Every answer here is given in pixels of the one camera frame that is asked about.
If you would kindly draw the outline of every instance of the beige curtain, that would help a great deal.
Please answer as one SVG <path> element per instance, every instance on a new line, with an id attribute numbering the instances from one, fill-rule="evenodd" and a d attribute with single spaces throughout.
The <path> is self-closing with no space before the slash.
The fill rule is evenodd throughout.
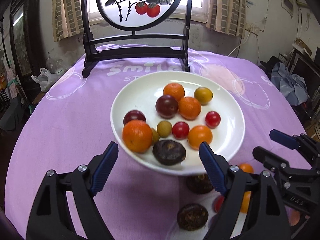
<path id="1" fill-rule="evenodd" d="M 207 28 L 244 37 L 245 0 L 210 0 Z"/>
<path id="2" fill-rule="evenodd" d="M 80 0 L 52 0 L 52 28 L 54 41 L 82 33 Z"/>

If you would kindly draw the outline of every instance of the plastic bag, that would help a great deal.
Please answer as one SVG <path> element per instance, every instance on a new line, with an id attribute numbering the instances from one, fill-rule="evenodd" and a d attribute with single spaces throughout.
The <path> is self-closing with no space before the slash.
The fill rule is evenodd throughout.
<path id="1" fill-rule="evenodd" d="M 65 70 L 60 71 L 57 74 L 50 73 L 49 70 L 45 68 L 40 68 L 40 75 L 38 77 L 31 76 L 31 78 L 38 84 L 40 84 L 40 88 L 42 92 L 47 92 L 50 87 L 53 86 L 55 82 L 65 73 Z"/>

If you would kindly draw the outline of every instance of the purple tablecloth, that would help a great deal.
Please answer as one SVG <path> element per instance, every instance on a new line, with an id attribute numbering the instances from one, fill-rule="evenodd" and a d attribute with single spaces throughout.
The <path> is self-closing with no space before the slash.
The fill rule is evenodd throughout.
<path id="1" fill-rule="evenodd" d="M 244 113 L 244 142 L 230 163 L 249 162 L 256 173 L 260 172 L 262 165 L 252 157 L 252 149 L 260 145 L 289 160 L 292 167 L 309 167 L 298 152 L 269 139 L 272 129 L 288 134 L 304 130 L 286 99 L 260 68 L 244 59 L 191 49 L 189 62 L 191 72 L 227 89 Z M 90 76 L 82 79 L 83 63 L 84 56 L 49 90 L 23 128 L 12 153 L 5 211 L 23 237 L 46 171 L 73 171 L 115 140 L 110 108 L 121 88 L 146 73 L 181 70 L 176 59 L 110 60 L 99 62 Z M 151 171 L 120 148 L 113 171 L 94 200 L 115 239 L 163 240 L 168 237 L 179 208 L 197 198 L 186 189 L 183 179 Z M 68 201 L 76 231 L 85 236 L 71 194 Z"/>

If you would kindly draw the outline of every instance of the white plate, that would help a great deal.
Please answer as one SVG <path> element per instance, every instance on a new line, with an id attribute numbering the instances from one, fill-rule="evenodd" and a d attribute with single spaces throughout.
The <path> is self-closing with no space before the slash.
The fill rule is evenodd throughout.
<path id="1" fill-rule="evenodd" d="M 199 152 L 192 150 L 186 139 L 179 142 L 186 148 L 187 157 L 182 163 L 173 166 L 160 164 L 152 154 L 152 147 L 146 153 L 138 154 L 129 150 L 122 141 L 123 118 L 131 110 L 143 112 L 148 125 L 156 129 L 157 124 L 163 120 L 156 112 L 156 101 L 163 95 L 165 85 L 171 82 L 181 84 L 186 92 L 185 96 L 193 97 L 193 93 L 198 87 L 207 87 L 213 92 L 213 99 L 208 105 L 202 106 L 197 119 L 186 121 L 181 115 L 176 114 L 168 121 L 172 125 L 178 121 L 184 121 L 191 129 L 196 125 L 205 125 L 205 115 L 209 111 L 217 111 L 221 116 L 221 123 L 212 130 L 213 140 L 210 147 L 216 154 L 224 156 L 229 161 L 237 153 L 244 139 L 245 122 L 241 108 L 233 96 L 217 83 L 188 72 L 150 73 L 130 82 L 118 93 L 110 113 L 111 127 L 118 143 L 128 155 L 152 170 L 178 176 L 205 173 Z"/>

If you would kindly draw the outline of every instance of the blue cloth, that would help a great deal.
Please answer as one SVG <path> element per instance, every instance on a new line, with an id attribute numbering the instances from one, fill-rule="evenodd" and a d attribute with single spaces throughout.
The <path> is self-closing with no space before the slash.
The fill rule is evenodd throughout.
<path id="1" fill-rule="evenodd" d="M 276 63 L 272 69 L 271 82 L 284 95 L 291 106 L 298 106 L 308 99 L 308 91 L 304 79 L 297 74 L 289 75 L 283 63 Z"/>

